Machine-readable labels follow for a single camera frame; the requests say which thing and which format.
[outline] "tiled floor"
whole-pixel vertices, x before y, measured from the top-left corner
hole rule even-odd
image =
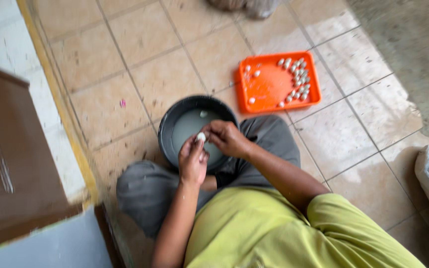
[[[429,138],[419,132],[415,105],[343,0],[286,0],[265,21],[217,11],[206,0],[34,2],[110,199],[129,163],[163,163],[156,130],[177,100],[213,95],[245,119],[233,86],[238,61],[311,50],[322,102],[276,113],[290,125],[302,168],[429,266],[429,250],[423,250],[429,204],[412,173]],[[129,228],[126,220],[123,225]],[[134,263],[147,263],[152,243],[123,232]]]

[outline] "gray pants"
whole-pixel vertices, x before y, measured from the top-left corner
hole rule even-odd
[[[263,149],[300,167],[299,149],[288,126],[278,116],[265,115],[244,120],[240,131]],[[226,187],[273,188],[254,166],[242,159],[233,159],[215,175],[218,189],[210,192],[200,190],[196,211]],[[119,208],[135,220],[146,236],[156,237],[177,186],[178,173],[150,161],[136,162],[117,181]]]

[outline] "peeled egg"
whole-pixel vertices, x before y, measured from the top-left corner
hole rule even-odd
[[[205,142],[206,141],[206,135],[205,135],[205,133],[199,132],[198,135],[196,135],[195,141],[198,141],[198,140],[203,140]]]

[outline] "person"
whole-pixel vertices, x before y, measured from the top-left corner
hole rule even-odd
[[[340,195],[300,168],[277,116],[204,126],[207,142],[234,157],[206,176],[209,154],[190,137],[179,174],[152,162],[117,182],[122,211],[156,237],[152,267],[424,267]]]

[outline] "hand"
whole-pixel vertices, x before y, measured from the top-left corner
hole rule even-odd
[[[201,131],[205,133],[206,140],[216,145],[224,155],[246,158],[253,147],[253,143],[244,137],[233,122],[213,120]]]
[[[203,149],[204,142],[195,142],[196,135],[189,137],[178,153],[178,167],[180,182],[197,186],[203,183],[206,177],[206,168],[210,154]]]

